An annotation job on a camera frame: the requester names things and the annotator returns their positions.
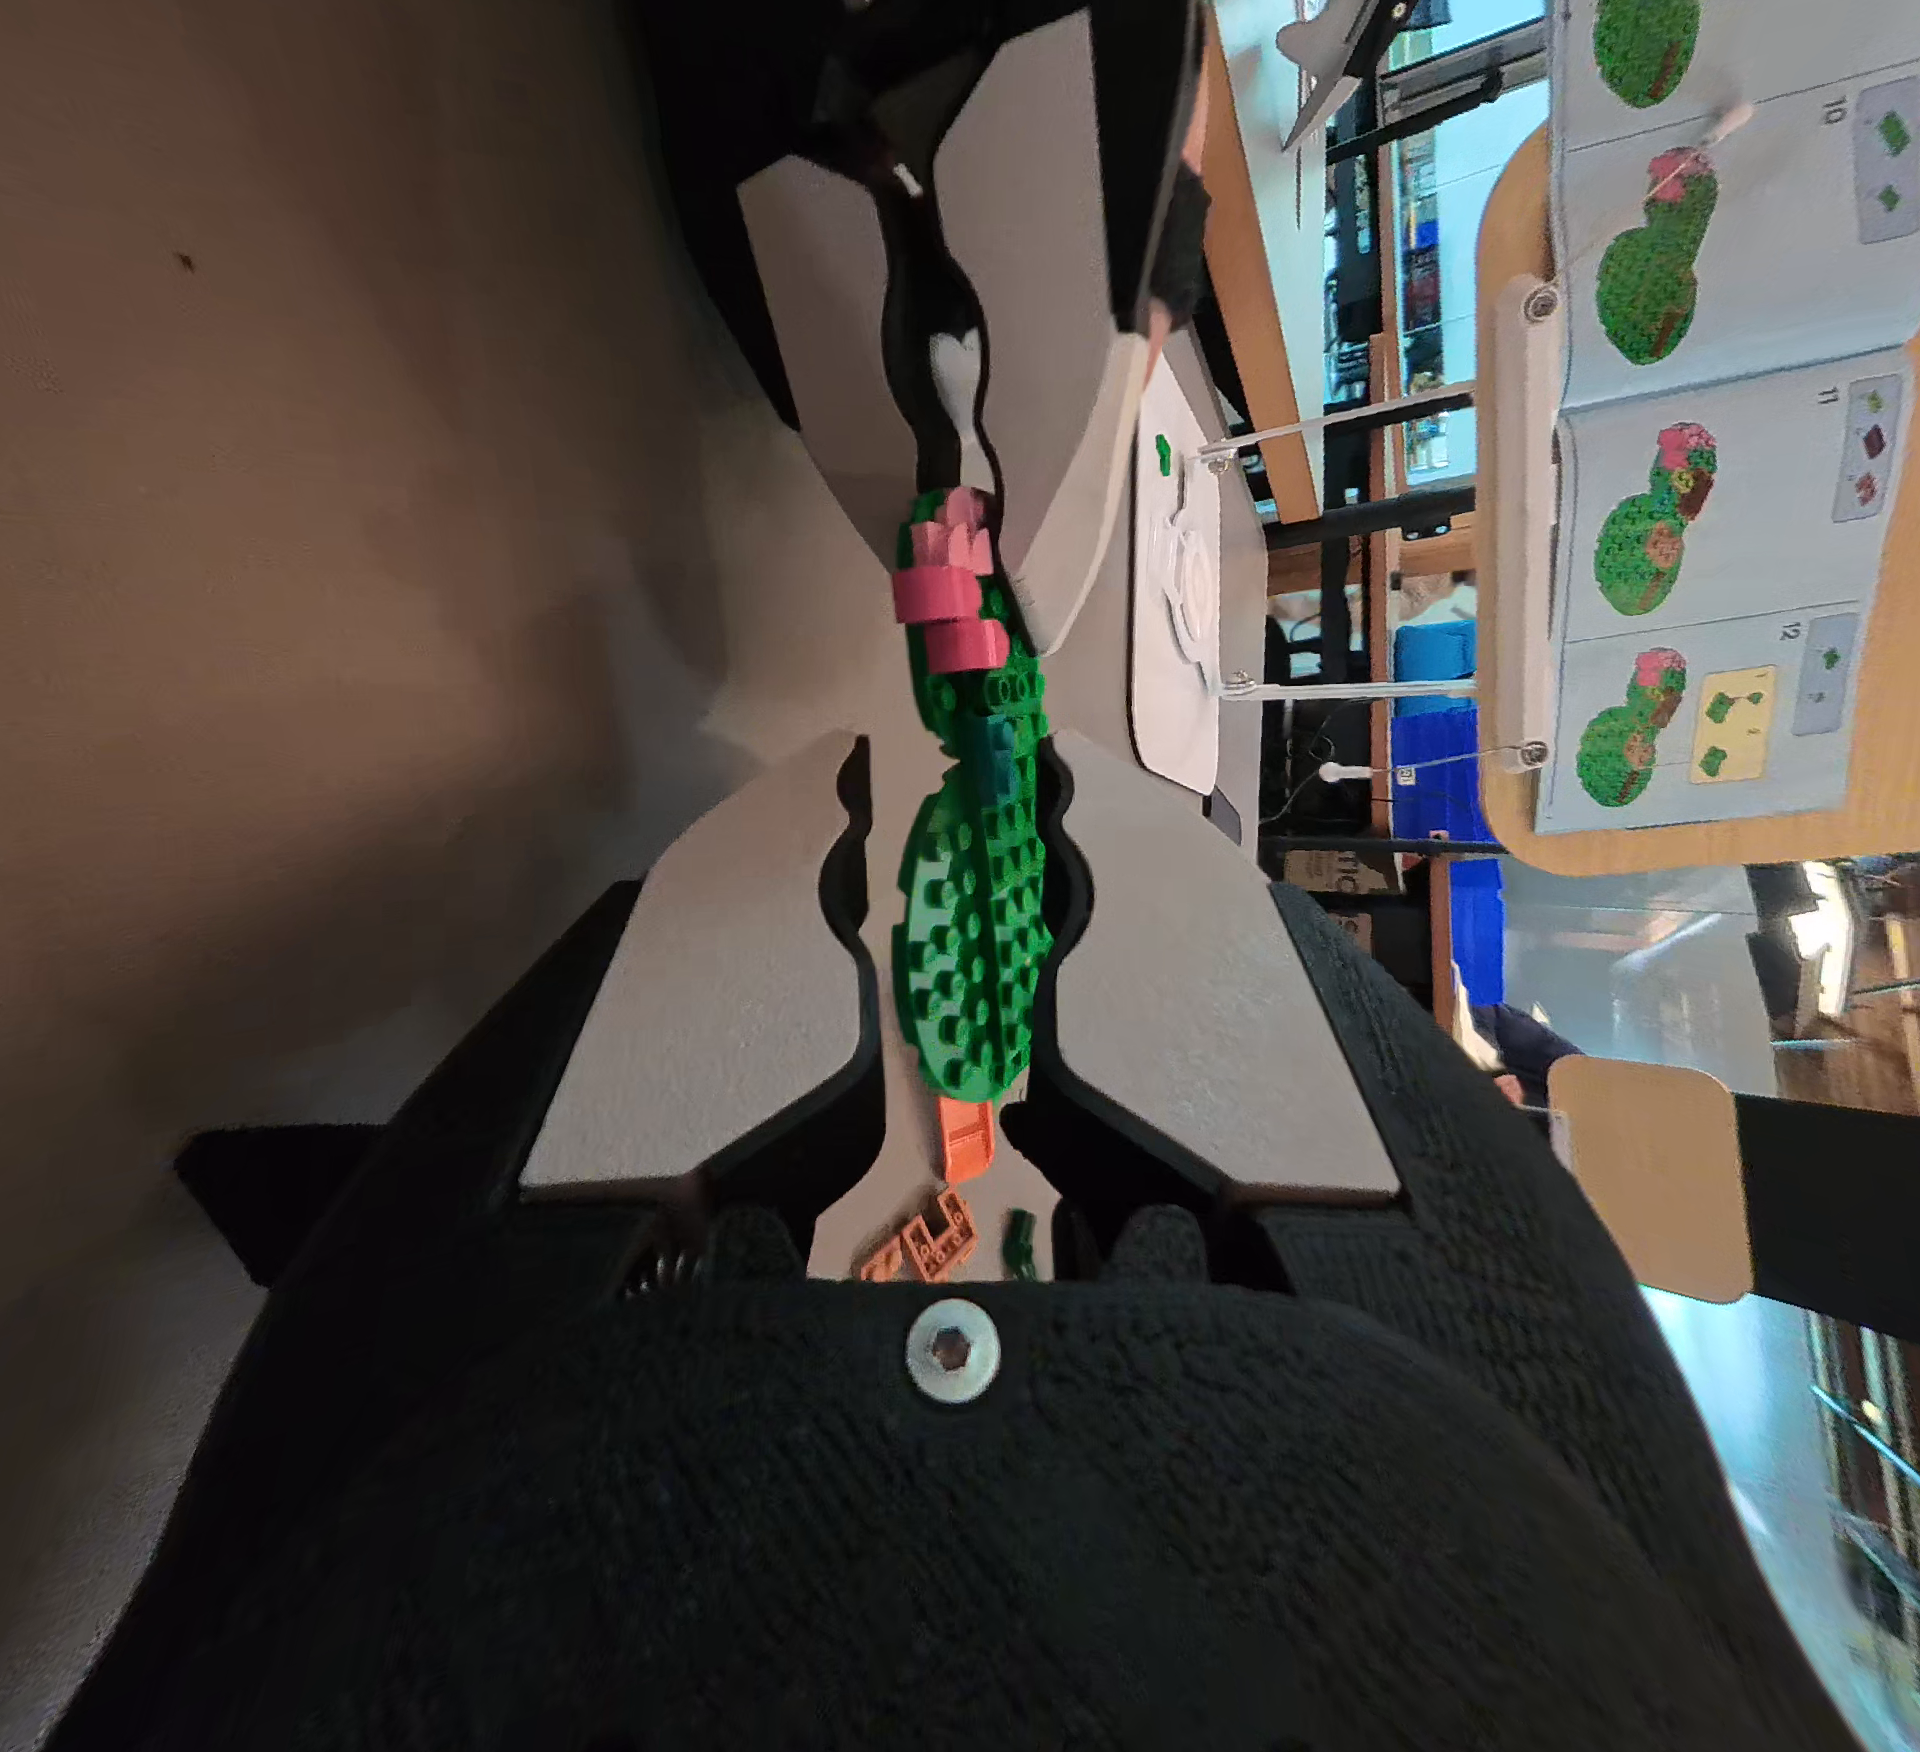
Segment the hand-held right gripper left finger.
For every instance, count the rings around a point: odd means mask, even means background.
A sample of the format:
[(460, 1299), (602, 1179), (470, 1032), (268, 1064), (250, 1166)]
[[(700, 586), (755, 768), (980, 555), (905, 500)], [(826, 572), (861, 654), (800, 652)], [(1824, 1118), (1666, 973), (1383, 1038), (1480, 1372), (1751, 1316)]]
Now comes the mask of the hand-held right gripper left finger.
[(861, 928), (871, 745), (826, 732), (650, 868), (520, 1172), (526, 1197), (819, 1219), (877, 1161)]

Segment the brown lego bracket piece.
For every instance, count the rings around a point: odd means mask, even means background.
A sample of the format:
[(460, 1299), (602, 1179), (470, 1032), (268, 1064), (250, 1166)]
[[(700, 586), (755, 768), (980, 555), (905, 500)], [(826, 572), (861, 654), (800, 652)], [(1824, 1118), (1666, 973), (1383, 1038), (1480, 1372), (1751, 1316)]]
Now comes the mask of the brown lego bracket piece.
[(919, 1283), (945, 1283), (976, 1252), (976, 1227), (966, 1197), (955, 1187), (930, 1193), (919, 1211), (900, 1227), (903, 1269)]

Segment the lego instruction booklet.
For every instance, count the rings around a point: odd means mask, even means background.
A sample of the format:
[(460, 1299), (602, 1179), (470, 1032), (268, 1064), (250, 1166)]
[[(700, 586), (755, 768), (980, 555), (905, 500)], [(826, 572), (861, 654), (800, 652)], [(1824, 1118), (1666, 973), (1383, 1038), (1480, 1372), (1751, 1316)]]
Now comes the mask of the lego instruction booklet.
[(1915, 375), (1917, 0), (1549, 0), (1543, 835), (1844, 804)]

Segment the wooden desk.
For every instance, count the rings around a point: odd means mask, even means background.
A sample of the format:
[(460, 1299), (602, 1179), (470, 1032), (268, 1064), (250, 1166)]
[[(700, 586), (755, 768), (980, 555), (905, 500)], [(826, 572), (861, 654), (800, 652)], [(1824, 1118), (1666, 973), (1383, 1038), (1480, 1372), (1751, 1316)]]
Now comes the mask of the wooden desk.
[(1300, 69), (1276, 34), (1297, 0), (1212, 0), (1203, 57), (1212, 296), (1257, 432), (1325, 408), (1325, 140), (1290, 142)]

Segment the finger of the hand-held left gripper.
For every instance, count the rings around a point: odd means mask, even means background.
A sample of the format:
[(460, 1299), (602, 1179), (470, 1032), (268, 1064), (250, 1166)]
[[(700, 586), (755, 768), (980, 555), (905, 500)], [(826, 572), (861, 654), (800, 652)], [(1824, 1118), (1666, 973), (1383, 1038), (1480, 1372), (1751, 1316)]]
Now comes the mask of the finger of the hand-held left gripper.
[(1088, 11), (996, 48), (933, 180), (983, 320), (998, 564), (1031, 646), (1050, 654), (1112, 541), (1148, 364), (1146, 336), (1112, 302)]
[(736, 190), (796, 430), (867, 545), (896, 545), (919, 443), (883, 354), (891, 262), (867, 187), (786, 154)]

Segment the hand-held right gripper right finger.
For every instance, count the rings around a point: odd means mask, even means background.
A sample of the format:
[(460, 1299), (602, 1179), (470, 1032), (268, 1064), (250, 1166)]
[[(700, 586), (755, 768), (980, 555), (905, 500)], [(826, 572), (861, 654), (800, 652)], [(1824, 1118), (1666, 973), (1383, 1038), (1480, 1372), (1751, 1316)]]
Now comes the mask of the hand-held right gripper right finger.
[(1054, 946), (1007, 1137), (1085, 1210), (1099, 1172), (1195, 1210), (1393, 1205), (1399, 1174), (1255, 860), (1079, 732), (1044, 768)]

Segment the light wooden panel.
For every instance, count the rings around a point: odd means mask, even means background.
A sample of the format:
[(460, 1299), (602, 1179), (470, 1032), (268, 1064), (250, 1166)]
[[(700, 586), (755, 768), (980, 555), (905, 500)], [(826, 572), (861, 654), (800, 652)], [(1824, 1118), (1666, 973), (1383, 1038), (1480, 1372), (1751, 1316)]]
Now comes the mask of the light wooden panel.
[(1757, 1295), (1738, 1102), (1715, 1075), (1563, 1056), (1549, 1071), (1557, 1157), (1638, 1283), (1705, 1305)]

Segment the wooden book stand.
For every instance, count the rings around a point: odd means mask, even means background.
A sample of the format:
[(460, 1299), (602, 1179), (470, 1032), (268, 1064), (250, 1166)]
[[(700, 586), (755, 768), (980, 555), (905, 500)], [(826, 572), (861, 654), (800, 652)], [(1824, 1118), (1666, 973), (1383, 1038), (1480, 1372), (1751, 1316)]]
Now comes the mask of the wooden book stand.
[[(1264, 246), (1247, 153), (1239, 130), (1225, 153), (1210, 154), (1214, 191), (1207, 255), (1216, 270), (1225, 330), (1236, 364), (1255, 367), (1261, 386), (1278, 383), (1286, 346), (1270, 302), (1255, 309), (1255, 262)], [(1492, 407), (1504, 397), (1504, 367), (1494, 362), (1496, 299), (1521, 276), (1544, 276), (1554, 254), (1549, 228), (1549, 128), (1536, 127), (1510, 154), (1492, 187), (1476, 240), (1476, 340), (1480, 369), (1471, 388), (1429, 393), (1427, 403), (1480, 408), (1476, 508), (1454, 506), (1457, 530), (1436, 541), (1405, 541), (1399, 568), (1471, 570), (1480, 597), (1482, 669), (1506, 673), (1514, 660), (1496, 657), (1494, 634), (1519, 628), (1516, 584), (1521, 553), (1516, 530), (1496, 521), (1494, 503), (1510, 486), (1510, 467), (1494, 443)], [(1272, 518), (1255, 503), (1239, 456), (1230, 450), (1210, 464), (1255, 523), (1258, 549), (1257, 599), (1308, 591), (1321, 584), (1321, 549), (1330, 545), (1338, 589), (1381, 579), (1361, 546), (1399, 526), (1398, 515), (1365, 521), (1356, 508), (1327, 515)], [(1541, 837), (1535, 794), (1521, 774), (1482, 763), (1482, 809), (1496, 840), (1553, 875), (1594, 877), (1654, 872), (1709, 865), (1788, 859), (1840, 859), (1860, 852), (1912, 852), (1917, 846), (1917, 443), (1903, 447), (1900, 490), (1885, 541), (1888, 570), (1867, 612), (1860, 671), (1848, 798), (1837, 809), (1668, 825), (1633, 830), (1583, 830)]]

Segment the green lego build pink flowers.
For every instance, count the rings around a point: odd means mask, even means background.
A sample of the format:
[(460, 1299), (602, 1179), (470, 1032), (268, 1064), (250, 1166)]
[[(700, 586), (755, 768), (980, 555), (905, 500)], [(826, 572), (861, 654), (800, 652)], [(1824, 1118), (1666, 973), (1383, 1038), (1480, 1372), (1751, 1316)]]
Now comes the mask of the green lego build pink flowers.
[(980, 490), (915, 497), (891, 586), (913, 703), (945, 761), (900, 859), (900, 1028), (932, 1092), (995, 1105), (1026, 1071), (1053, 947), (1038, 827), (1044, 675)]

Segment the person's left hand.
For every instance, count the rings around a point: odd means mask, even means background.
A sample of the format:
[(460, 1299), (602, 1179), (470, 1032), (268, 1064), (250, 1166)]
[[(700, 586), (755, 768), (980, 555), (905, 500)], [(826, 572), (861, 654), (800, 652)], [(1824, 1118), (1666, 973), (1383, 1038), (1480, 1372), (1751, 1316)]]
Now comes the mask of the person's left hand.
[(1158, 247), (1148, 268), (1148, 339), (1166, 339), (1189, 325), (1206, 283), (1206, 229), (1212, 196), (1192, 163), (1181, 157), (1164, 214)]

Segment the blue storage bins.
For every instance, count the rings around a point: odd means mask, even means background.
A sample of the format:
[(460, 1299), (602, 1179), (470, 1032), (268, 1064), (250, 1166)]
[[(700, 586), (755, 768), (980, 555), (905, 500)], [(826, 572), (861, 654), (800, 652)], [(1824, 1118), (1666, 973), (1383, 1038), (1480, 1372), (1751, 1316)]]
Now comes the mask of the blue storage bins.
[[(1476, 675), (1475, 618), (1433, 618), (1393, 633), (1395, 684), (1446, 684)], [(1395, 837), (1444, 837), (1490, 846), (1480, 804), (1476, 699), (1459, 694), (1402, 694), (1387, 725)], [(1501, 852), (1452, 855), (1448, 868), (1452, 965), (1473, 1006), (1504, 999), (1504, 878)]]

